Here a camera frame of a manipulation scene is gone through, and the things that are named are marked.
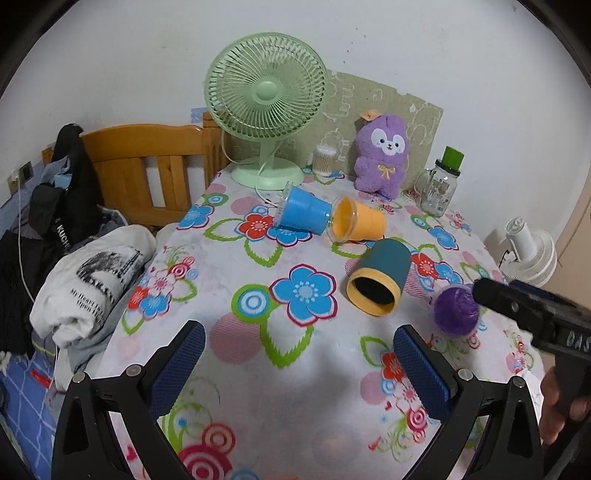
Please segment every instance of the yellow cup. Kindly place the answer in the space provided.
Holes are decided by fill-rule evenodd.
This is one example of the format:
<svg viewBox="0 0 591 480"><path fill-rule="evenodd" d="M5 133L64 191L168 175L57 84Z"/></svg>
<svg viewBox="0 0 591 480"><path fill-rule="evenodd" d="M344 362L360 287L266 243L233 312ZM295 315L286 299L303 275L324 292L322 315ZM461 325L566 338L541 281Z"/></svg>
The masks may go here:
<svg viewBox="0 0 591 480"><path fill-rule="evenodd" d="M338 244L361 240L379 240L386 232L386 217L363 203L341 197L333 203L329 238Z"/></svg>

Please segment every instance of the white fan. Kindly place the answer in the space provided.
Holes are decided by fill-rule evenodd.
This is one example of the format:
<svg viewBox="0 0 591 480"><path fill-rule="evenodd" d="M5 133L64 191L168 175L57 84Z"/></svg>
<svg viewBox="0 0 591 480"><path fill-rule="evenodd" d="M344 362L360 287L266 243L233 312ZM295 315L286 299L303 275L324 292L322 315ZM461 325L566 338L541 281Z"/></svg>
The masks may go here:
<svg viewBox="0 0 591 480"><path fill-rule="evenodd" d="M544 285L556 270L558 256L554 240L544 230L528 227L523 218L513 218L505 226L507 240L516 259L501 264L503 274L534 287Z"/></svg>

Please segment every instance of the wooden headboard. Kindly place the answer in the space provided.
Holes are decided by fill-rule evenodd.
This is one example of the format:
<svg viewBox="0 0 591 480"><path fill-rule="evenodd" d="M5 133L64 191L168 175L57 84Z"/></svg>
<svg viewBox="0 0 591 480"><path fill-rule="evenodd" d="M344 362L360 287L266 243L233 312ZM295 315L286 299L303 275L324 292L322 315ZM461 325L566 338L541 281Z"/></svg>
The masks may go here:
<svg viewBox="0 0 591 480"><path fill-rule="evenodd" d="M179 222L191 207L187 155L202 155L205 188L228 165L222 152L222 129L206 112L197 125L135 124L105 128L82 135L99 178L105 206L120 210L131 223L164 226ZM230 135L224 136L226 151ZM42 152L51 161L53 149ZM165 207L155 207L150 194L145 158L156 157Z"/></svg>

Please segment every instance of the fan hub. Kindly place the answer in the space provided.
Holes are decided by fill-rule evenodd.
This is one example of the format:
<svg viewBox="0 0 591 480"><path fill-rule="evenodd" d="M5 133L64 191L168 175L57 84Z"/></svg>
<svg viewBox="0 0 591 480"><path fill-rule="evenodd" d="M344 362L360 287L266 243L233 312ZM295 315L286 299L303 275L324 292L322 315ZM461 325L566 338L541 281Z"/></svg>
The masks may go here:
<svg viewBox="0 0 591 480"><path fill-rule="evenodd" d="M262 104L271 103L281 95L283 85L276 78L266 77L252 86L252 97Z"/></svg>

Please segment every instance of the green desk fan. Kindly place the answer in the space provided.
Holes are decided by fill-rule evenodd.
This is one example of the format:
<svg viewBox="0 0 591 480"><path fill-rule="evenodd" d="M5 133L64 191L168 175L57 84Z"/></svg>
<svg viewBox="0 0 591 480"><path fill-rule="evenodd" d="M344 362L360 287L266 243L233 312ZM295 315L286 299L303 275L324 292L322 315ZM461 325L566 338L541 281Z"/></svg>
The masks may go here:
<svg viewBox="0 0 591 480"><path fill-rule="evenodd" d="M302 130L321 111L328 73L307 44L281 33L260 33L228 45L205 79L207 107L226 132L260 142L259 157L237 165L232 178L262 190L299 185L295 163L275 157L281 141Z"/></svg>

